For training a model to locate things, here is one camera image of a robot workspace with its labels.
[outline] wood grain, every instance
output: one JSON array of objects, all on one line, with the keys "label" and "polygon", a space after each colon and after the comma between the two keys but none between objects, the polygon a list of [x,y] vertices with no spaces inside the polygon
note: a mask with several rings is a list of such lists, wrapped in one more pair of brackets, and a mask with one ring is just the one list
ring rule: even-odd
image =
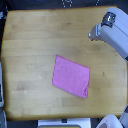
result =
[{"label": "wood grain", "polygon": [[[121,115],[127,104],[127,69],[119,54],[88,33],[107,7],[10,11],[2,42],[7,119]],[[56,54],[90,67],[89,95],[75,97],[52,85]]]}]

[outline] wooden tabletop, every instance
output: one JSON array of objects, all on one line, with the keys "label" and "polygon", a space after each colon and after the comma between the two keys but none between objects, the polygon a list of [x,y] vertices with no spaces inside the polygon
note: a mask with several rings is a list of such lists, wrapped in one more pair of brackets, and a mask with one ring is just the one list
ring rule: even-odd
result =
[{"label": "wooden tabletop", "polygon": [[[88,38],[107,8],[8,13],[1,55],[7,119],[121,115],[128,99],[126,62],[107,43]],[[91,69],[87,98],[52,85],[56,54]]]}]

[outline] pink towel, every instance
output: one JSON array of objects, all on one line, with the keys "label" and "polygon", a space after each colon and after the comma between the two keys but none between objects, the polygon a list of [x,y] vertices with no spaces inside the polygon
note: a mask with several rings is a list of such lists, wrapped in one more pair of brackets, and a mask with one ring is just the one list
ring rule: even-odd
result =
[{"label": "pink towel", "polygon": [[90,69],[56,56],[52,84],[73,95],[88,96]]}]

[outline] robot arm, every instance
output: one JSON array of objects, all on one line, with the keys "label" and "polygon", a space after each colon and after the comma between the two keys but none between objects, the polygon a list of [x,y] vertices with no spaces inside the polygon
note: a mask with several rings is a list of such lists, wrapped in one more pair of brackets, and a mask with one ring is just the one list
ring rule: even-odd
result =
[{"label": "robot arm", "polygon": [[128,63],[128,15],[122,10],[109,8],[102,23],[92,28],[89,38],[107,42]]}]

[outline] dark floor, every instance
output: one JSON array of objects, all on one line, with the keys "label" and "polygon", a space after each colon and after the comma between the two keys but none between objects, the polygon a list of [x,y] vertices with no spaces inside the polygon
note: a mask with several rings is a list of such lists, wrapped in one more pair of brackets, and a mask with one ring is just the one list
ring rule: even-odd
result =
[{"label": "dark floor", "polygon": [[[128,0],[71,0],[71,2],[66,2],[66,0],[6,0],[4,1],[10,10],[19,9],[53,9],[53,8],[75,8],[75,7],[88,7],[88,6],[104,6],[104,5],[116,5],[118,8],[122,9],[128,14]],[[0,12],[4,12],[3,17],[0,17],[0,38],[2,39],[2,33],[4,28],[5,16],[7,13],[6,5],[3,0],[0,0]],[[92,128],[96,128],[99,123],[99,118],[91,119]],[[7,121],[8,128],[36,128],[37,121]]]},{"label": "dark floor", "polygon": [[[96,128],[100,119],[91,119],[91,128]],[[38,121],[7,121],[8,128],[37,128]]]}]

